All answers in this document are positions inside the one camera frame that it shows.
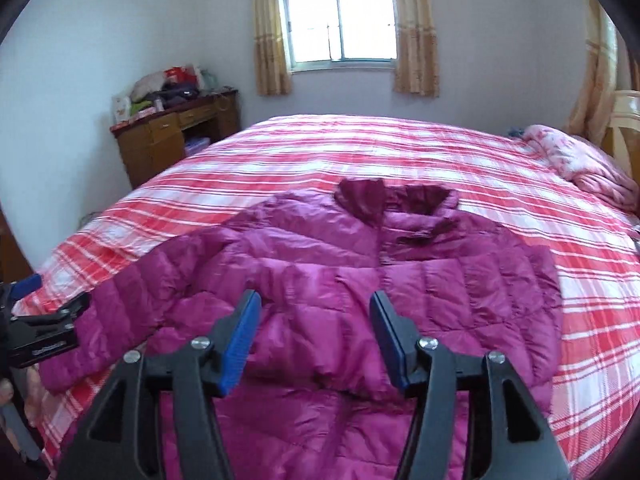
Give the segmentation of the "person's left hand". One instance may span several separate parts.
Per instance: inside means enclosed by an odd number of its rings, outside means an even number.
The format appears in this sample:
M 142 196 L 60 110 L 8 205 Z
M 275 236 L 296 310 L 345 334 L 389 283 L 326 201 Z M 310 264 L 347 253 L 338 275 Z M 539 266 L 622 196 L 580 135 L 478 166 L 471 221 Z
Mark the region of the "person's left hand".
M 0 406 L 5 406 L 12 401 L 14 389 L 9 379 L 0 380 Z

